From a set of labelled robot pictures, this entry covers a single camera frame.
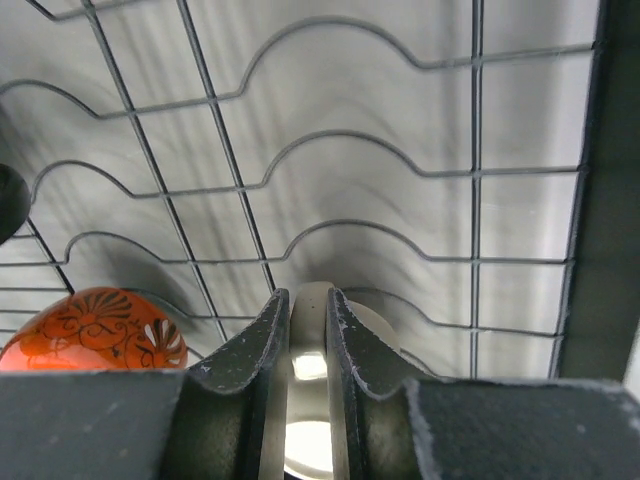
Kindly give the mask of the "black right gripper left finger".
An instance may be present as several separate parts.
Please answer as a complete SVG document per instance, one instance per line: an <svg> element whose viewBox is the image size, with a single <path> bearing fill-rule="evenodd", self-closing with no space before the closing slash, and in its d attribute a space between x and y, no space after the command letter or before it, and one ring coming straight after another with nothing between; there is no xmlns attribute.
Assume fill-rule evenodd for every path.
<svg viewBox="0 0 640 480"><path fill-rule="evenodd" d="M289 294L186 370L7 373L5 479L280 479Z"/></svg>

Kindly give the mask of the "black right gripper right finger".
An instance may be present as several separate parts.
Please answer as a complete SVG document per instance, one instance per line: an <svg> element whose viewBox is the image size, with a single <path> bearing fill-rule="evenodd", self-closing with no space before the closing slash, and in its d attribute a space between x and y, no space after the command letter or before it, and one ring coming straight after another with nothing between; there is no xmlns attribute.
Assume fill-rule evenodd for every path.
<svg viewBox="0 0 640 480"><path fill-rule="evenodd" d="M436 379L327 300L338 479L635 479L639 405L595 380Z"/></svg>

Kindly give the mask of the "beige ceramic mug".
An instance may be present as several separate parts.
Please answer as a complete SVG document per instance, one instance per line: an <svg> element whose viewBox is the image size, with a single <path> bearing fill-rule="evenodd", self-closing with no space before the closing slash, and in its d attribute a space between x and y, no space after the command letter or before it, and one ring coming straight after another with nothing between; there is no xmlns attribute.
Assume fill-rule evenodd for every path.
<svg viewBox="0 0 640 480"><path fill-rule="evenodd" d="M285 416L263 441L259 476L412 479L405 380L395 333L330 282L306 283L285 317Z"/></svg>

